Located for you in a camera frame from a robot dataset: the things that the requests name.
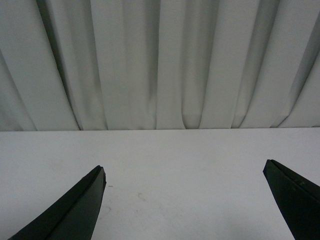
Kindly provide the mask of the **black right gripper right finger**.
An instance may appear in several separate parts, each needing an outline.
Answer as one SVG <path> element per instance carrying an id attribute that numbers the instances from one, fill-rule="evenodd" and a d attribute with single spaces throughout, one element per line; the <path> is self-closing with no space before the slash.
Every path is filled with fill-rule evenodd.
<path id="1" fill-rule="evenodd" d="M 296 240 L 320 238 L 320 187 L 268 159 L 263 169 L 275 202 Z"/>

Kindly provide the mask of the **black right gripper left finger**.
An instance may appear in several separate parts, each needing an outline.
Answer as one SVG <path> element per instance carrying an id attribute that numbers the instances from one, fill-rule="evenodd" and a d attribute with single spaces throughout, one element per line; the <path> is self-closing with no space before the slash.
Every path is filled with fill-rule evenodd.
<path id="1" fill-rule="evenodd" d="M 11 240 L 90 240 L 106 187 L 100 165 L 22 228 Z"/>

